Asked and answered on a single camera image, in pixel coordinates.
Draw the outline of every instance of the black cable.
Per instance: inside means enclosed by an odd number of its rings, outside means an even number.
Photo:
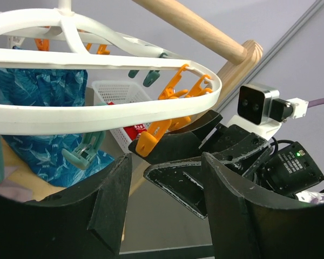
[[[278,152],[278,150],[279,150],[279,143],[278,143],[278,141],[276,140],[275,137],[272,137],[272,140],[274,141],[274,143],[273,143],[273,145],[271,145],[271,146],[275,146],[275,147],[274,147],[274,152],[272,153],[272,155],[274,155],[274,154],[276,154],[276,153]]]
[[[278,144],[294,144],[294,141],[288,140],[288,139],[281,139],[277,141]]]

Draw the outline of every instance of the gray wall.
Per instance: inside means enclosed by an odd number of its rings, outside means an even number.
[[[283,99],[324,97],[324,8],[252,81],[277,88]],[[221,112],[225,121],[236,107],[237,97]],[[309,109],[305,118],[283,124],[276,138],[299,141],[324,173],[324,105]],[[324,182],[312,189],[324,189]]]

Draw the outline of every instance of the wooden pole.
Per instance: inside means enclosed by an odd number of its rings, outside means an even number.
[[[176,0],[133,0],[149,12],[224,57],[234,65],[242,63],[247,50]]]

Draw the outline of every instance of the white plastic basket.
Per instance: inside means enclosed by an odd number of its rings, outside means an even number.
[[[141,101],[151,101],[143,88],[134,81],[94,81],[92,82],[94,91],[93,104],[113,102],[116,104],[138,103]],[[111,129],[113,137],[125,153],[129,153],[129,144],[132,142],[123,128]]]

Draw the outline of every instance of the blue patterned fabric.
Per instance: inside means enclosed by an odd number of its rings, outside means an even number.
[[[86,82],[85,70],[0,69],[0,104],[84,106]],[[114,160],[99,151],[84,171],[66,161],[61,150],[72,152],[82,141],[80,134],[3,138],[34,173],[54,186],[70,187]]]

